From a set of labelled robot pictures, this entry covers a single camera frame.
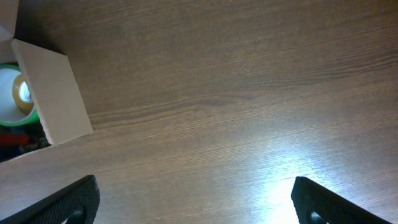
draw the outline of packing tape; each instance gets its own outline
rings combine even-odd
[[[12,97],[22,113],[28,115],[32,111],[33,100],[22,74],[18,75],[12,84]]]
[[[20,126],[39,121],[21,70],[0,65],[0,125]]]

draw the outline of brown desk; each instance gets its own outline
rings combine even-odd
[[[398,222],[397,12],[22,2],[24,28],[69,56],[95,133],[0,164],[0,218],[94,174],[96,223],[296,223],[304,175]]]

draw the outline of red object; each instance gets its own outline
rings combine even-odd
[[[0,134],[0,146],[26,146],[29,145],[27,134]]]

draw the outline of black object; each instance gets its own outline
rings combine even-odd
[[[300,224],[389,223],[306,177],[296,177],[292,200]]]
[[[5,218],[0,224],[92,224],[100,190],[94,175],[87,175],[47,198]]]

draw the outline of cardboard piece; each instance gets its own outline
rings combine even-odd
[[[92,133],[68,57],[16,39],[11,45],[49,143]]]
[[[14,36],[17,23],[18,0],[0,0],[0,25]]]

